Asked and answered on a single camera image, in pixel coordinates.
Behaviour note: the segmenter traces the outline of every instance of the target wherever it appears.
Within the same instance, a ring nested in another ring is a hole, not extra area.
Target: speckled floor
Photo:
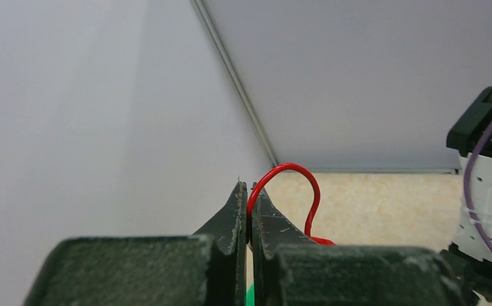
[[[337,244],[419,245],[439,251],[458,225],[458,175],[317,173],[321,203],[312,235]],[[272,202],[298,228],[313,192],[298,173],[284,172],[266,187]],[[253,264],[248,254],[248,287]]]

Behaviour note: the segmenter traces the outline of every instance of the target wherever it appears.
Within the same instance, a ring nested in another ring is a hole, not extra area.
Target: green object
[[[246,293],[246,306],[255,306],[255,287],[253,284]]]

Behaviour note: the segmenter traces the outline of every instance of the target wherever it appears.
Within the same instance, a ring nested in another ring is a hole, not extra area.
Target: gray wall
[[[205,0],[279,162],[459,168],[492,85],[492,1]]]
[[[187,1],[0,1],[0,305],[77,235],[191,233],[269,168]]]

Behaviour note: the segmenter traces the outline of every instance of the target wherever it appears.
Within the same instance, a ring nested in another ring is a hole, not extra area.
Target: black plastic part
[[[475,148],[482,133],[492,120],[492,87],[484,89],[447,135],[447,147],[467,156]],[[492,138],[481,155],[492,157]]]
[[[456,276],[418,247],[318,245],[262,191],[253,211],[255,305],[463,306]]]
[[[64,241],[24,305],[244,305],[246,200],[239,182],[190,237]]]
[[[456,284],[460,288],[465,304],[467,306],[478,305],[480,298],[473,291],[475,281],[473,280],[473,266],[471,262],[447,250],[442,250],[440,255],[448,262],[452,271],[456,274]]]
[[[451,244],[449,250],[442,250],[441,255],[465,282],[461,286],[464,296],[473,290],[492,302],[492,262],[478,261],[462,253],[456,244]]]

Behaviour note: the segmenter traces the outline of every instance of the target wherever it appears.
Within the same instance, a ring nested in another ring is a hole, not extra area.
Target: red cable loop
[[[285,171],[285,170],[293,170],[296,172],[299,172],[300,174],[304,175],[310,182],[312,188],[313,188],[313,203],[311,204],[311,208],[309,209],[309,214],[308,217],[306,218],[306,224],[304,225],[304,234],[309,236],[311,239],[316,241],[318,244],[325,244],[325,245],[334,245],[335,243],[328,240],[328,239],[323,239],[323,238],[317,238],[317,237],[312,237],[311,236],[311,223],[313,222],[313,218],[315,216],[315,213],[317,212],[317,208],[319,207],[319,202],[321,200],[321,190],[319,189],[319,184],[317,184],[317,180],[315,180],[315,177],[311,172],[309,172],[307,169],[302,167],[299,164],[294,164],[294,163],[285,163],[285,164],[279,164],[275,166],[272,170],[268,171],[255,185],[253,190],[251,191],[250,198],[248,199],[248,206],[247,206],[247,211],[248,211],[248,220],[251,220],[251,212],[255,208],[255,202],[257,201],[257,197],[259,196],[261,190],[264,188],[266,183],[270,181],[273,177],[275,177],[278,173]]]

